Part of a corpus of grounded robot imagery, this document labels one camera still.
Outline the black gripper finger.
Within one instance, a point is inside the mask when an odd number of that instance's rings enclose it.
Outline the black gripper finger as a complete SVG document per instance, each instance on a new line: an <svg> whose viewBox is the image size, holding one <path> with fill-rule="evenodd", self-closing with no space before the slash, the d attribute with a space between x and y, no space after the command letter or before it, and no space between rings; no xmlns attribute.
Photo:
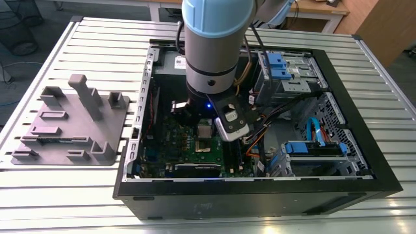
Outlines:
<svg viewBox="0 0 416 234"><path fill-rule="evenodd" d="M198 125L201 121L199 113L189 101L187 102L177 102L175 100L173 101L171 115L174 116L181 126L193 127Z"/></svg>

